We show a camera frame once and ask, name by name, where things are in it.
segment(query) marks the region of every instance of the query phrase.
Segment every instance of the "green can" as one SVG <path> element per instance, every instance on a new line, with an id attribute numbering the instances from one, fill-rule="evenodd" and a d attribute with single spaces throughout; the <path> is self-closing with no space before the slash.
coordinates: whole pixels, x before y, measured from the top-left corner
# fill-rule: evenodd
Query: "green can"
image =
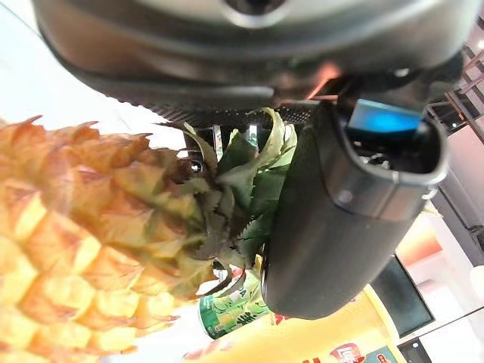
<path id="1" fill-rule="evenodd" d="M 251 271 L 247 272 L 242 288 L 224 297 L 219 297 L 221 293 L 200 300 L 200 319 L 213 339 L 223 337 L 270 312 L 262 299 L 260 280 Z"/>

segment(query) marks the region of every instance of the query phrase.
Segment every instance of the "pineapple crown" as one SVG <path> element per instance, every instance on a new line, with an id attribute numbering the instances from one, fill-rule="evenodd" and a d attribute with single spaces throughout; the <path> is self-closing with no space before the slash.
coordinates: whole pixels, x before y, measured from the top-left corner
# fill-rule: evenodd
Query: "pineapple crown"
<path id="1" fill-rule="evenodd" d="M 203 156 L 204 171 L 182 185 L 184 192 L 197 198 L 206 224 L 206 239 L 194 251 L 194 257 L 217 258 L 228 273 L 227 278 L 206 295 L 230 284 L 229 265 L 244 271 L 253 267 L 256 254 L 270 235 L 279 195 L 296 150 L 294 126 L 285 127 L 279 113 L 271 108 L 260 111 L 267 113 L 272 121 L 264 148 L 258 152 L 258 148 L 235 129 L 220 161 L 212 146 L 188 124 L 163 124 L 181 129 L 193 138 Z M 224 295 L 238 289 L 244 281 L 245 274 Z"/>

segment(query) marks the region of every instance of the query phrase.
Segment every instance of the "gray plastic housing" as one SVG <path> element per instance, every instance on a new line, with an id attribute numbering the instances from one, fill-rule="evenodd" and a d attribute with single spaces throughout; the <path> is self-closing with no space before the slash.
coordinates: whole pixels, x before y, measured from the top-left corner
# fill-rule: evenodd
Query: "gray plastic housing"
<path id="1" fill-rule="evenodd" d="M 445 177 L 446 138 L 436 124 L 423 122 L 412 138 L 422 164 L 412 168 L 422 172 L 363 163 L 346 124 L 326 102 L 299 139 L 264 253 L 262 295 L 278 314 L 322 318 L 355 297 Z"/>

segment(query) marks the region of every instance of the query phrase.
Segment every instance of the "blue light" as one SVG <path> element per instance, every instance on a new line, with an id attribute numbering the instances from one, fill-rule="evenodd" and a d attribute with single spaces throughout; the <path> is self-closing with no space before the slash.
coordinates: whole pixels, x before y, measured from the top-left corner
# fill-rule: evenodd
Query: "blue light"
<path id="1" fill-rule="evenodd" d="M 374 101 L 358 100 L 348 127 L 367 132 L 392 133 L 417 129 L 420 114 Z"/>

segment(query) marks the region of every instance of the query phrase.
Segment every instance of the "green leaf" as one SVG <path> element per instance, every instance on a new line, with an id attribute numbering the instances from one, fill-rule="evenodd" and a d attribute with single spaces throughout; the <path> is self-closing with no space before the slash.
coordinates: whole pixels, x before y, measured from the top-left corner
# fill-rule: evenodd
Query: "green leaf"
<path id="1" fill-rule="evenodd" d="M 253 181 L 250 213 L 259 216 L 269 205 L 277 205 L 289 165 L 259 172 Z"/>
<path id="2" fill-rule="evenodd" d="M 273 168 L 278 168 L 280 166 L 289 165 L 290 162 L 293 160 L 295 151 L 296 151 L 296 147 L 291 147 L 285 150 L 285 152 L 282 155 L 280 155 L 277 159 L 275 159 L 274 162 L 268 166 L 268 168 L 273 169 Z"/>
<path id="3" fill-rule="evenodd" d="M 271 117 L 272 130 L 260 155 L 253 161 L 256 169 L 262 168 L 272 159 L 277 157 L 281 152 L 282 145 L 284 144 L 284 123 L 281 115 L 268 107 L 262 108 L 262 111 Z"/>
<path id="4" fill-rule="evenodd" d="M 257 147 L 251 145 L 239 130 L 231 133 L 230 144 L 225 149 L 222 158 L 219 161 L 219 174 L 223 174 L 236 166 L 247 164 L 256 157 Z"/>
<path id="5" fill-rule="evenodd" d="M 276 206 L 249 223 L 235 243 L 249 267 L 253 266 L 256 254 L 271 234 Z"/>
<path id="6" fill-rule="evenodd" d="M 217 178 L 219 184 L 229 185 L 232 188 L 237 204 L 245 210 L 250 207 L 253 179 L 257 170 L 276 158 L 284 143 L 284 124 L 279 113 L 270 108 L 264 108 L 262 111 L 268 113 L 273 122 L 271 134 L 262 152 L 250 162 L 236 166 Z"/>
<path id="7" fill-rule="evenodd" d="M 244 282 L 245 282 L 246 278 L 247 278 L 247 275 L 246 275 L 246 272 L 245 272 L 245 268 L 243 268 L 242 269 L 242 275 L 238 278 L 237 281 L 235 281 L 235 284 L 233 284 L 227 290 L 225 290 L 223 293 L 221 293 L 219 295 L 219 297 L 228 296 L 231 293 L 234 293 L 235 291 L 237 291 L 240 288 L 242 288 L 242 286 L 244 285 Z"/>
<path id="8" fill-rule="evenodd" d="M 290 132 L 289 138 L 287 138 L 287 130 L 288 129 L 289 129 L 289 132 Z M 287 139 L 287 140 L 284 142 L 284 145 L 282 145 L 281 153 L 283 153 L 286 150 L 291 149 L 292 147 L 295 147 L 297 145 L 297 134 L 296 134 L 296 130 L 295 130 L 293 124 L 286 126 L 286 130 L 285 130 L 285 133 L 284 133 L 284 139 Z"/>
<path id="9" fill-rule="evenodd" d="M 205 220 L 206 240 L 195 252 L 195 258 L 203 260 L 213 259 L 218 255 L 221 246 L 228 243 L 229 236 L 227 218 L 215 212 L 222 198 L 222 192 L 210 191 L 200 194 L 196 198 Z"/>
<path id="10" fill-rule="evenodd" d="M 234 275 L 232 274 L 232 269 L 230 268 L 230 265 L 223 261 L 219 261 L 219 262 L 223 266 L 224 270 L 227 271 L 227 276 L 224 278 L 224 281 L 222 281 L 220 284 L 218 284 L 217 286 L 215 286 L 213 289 L 206 292 L 202 296 L 210 296 L 210 295 L 213 295 L 214 293 L 218 293 L 219 291 L 224 290 L 232 282 L 232 278 L 234 278 Z"/>
<path id="11" fill-rule="evenodd" d="M 227 185 L 224 186 L 223 189 L 222 198 L 220 199 L 217 212 L 225 216 L 227 219 L 231 219 L 235 207 L 234 193 L 232 193 L 232 190 Z"/>
<path id="12" fill-rule="evenodd" d="M 178 186 L 176 197 L 185 194 L 202 194 L 210 191 L 210 186 L 204 178 L 192 178 Z"/>
<path id="13" fill-rule="evenodd" d="M 203 138 L 197 135 L 194 128 L 184 123 L 183 126 L 178 123 L 164 123 L 162 126 L 171 127 L 173 129 L 182 130 L 186 135 L 190 136 L 197 142 L 198 147 L 203 156 L 203 161 L 206 164 L 206 167 L 210 171 L 212 177 L 216 176 L 217 173 L 217 155 L 216 152 L 213 150 L 213 147 L 209 145 Z"/>

